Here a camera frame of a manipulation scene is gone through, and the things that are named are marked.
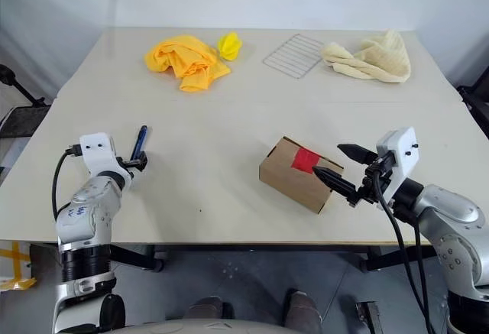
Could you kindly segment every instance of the blue marker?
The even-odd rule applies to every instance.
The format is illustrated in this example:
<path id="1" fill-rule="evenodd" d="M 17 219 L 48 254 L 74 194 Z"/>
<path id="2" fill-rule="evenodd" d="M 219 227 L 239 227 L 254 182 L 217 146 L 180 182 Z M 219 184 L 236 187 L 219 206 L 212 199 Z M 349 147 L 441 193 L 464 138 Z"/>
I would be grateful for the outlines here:
<path id="1" fill-rule="evenodd" d="M 136 140 L 136 144 L 134 145 L 134 149 L 131 154 L 131 161 L 139 157 L 139 154 L 141 153 L 141 148 L 143 147 L 144 139 L 146 138 L 146 132 L 147 132 L 147 126 L 146 125 L 141 126 L 141 129 L 139 130 L 139 134 L 138 134 L 138 139 Z"/>

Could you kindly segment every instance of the wire rack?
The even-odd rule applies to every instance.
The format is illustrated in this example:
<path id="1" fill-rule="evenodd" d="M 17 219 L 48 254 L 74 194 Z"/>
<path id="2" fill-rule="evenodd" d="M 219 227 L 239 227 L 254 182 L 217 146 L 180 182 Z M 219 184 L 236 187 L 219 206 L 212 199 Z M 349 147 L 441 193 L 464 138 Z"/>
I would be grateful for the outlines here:
<path id="1" fill-rule="evenodd" d="M 320 60 L 322 42 L 301 34 L 293 35 L 280 45 L 263 63 L 293 78 L 302 78 Z"/>

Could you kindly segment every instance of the cardboard box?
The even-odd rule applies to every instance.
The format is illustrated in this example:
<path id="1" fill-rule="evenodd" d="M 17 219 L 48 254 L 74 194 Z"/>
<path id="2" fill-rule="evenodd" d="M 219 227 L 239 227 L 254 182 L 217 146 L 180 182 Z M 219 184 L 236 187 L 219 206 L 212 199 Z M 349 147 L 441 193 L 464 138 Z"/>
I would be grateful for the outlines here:
<path id="1" fill-rule="evenodd" d="M 311 152 L 283 137 L 260 165 L 260 180 L 319 213 L 331 194 L 313 173 L 313 166 L 327 167 L 342 174 L 339 164 Z"/>

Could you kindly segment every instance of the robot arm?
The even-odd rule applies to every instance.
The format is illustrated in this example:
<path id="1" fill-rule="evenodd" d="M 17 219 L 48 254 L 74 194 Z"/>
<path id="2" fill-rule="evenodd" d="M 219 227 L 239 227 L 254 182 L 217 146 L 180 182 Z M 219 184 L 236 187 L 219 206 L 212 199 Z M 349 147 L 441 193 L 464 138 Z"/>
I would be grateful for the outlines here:
<path id="1" fill-rule="evenodd" d="M 361 199 L 378 203 L 373 175 L 380 174 L 381 190 L 393 215 L 430 241 L 439 256 L 449 289 L 449 330 L 453 333 L 489 331 L 489 226 L 481 209 L 469 199 L 435 185 L 407 178 L 416 164 L 418 144 L 412 128 L 388 133 L 377 152 L 356 144 L 338 146 L 348 157 L 367 164 L 362 186 L 332 170 L 314 167 L 316 176 L 355 206 Z"/>
<path id="2" fill-rule="evenodd" d="M 487 332 L 489 226 L 483 212 L 469 199 L 435 185 L 423 189 L 413 211 L 443 266 L 452 331 Z"/>
<path id="3" fill-rule="evenodd" d="M 115 275 L 110 270 L 112 220 L 121 207 L 123 190 L 131 185 L 132 167 L 142 171 L 144 152 L 124 162 L 115 156 L 104 133 L 80 138 L 79 147 L 90 179 L 70 203 L 57 213 L 56 230 L 63 265 L 57 287 L 53 333 L 104 332 L 125 324 L 122 298 L 112 294 Z"/>

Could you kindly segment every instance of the red tape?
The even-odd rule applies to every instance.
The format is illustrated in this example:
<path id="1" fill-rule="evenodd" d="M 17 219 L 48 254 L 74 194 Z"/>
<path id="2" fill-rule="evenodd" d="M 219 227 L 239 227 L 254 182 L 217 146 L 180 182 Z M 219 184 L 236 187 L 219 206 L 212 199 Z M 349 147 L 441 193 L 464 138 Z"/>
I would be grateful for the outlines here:
<path id="1" fill-rule="evenodd" d="M 313 166 L 318 164 L 319 159 L 320 156 L 309 149 L 299 148 L 291 167 L 307 173 L 313 173 Z"/>

